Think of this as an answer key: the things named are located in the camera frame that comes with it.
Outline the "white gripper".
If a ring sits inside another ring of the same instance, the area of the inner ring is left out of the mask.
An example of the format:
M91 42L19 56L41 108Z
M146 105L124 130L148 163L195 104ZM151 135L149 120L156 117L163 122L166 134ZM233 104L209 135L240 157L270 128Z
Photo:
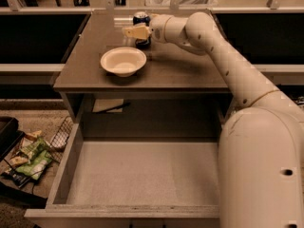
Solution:
M147 40L151 33L151 38L160 43L169 43L170 20L172 15L161 14L154 16L149 27L145 23L122 28L123 35L128 38Z

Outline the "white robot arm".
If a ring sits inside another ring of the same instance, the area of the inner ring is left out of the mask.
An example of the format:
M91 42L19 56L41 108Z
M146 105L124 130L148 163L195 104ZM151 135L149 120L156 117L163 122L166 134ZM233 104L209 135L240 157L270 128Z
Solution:
M123 34L207 53L237 101L219 139L220 227L304 228L302 109L231 46L207 13L156 15Z

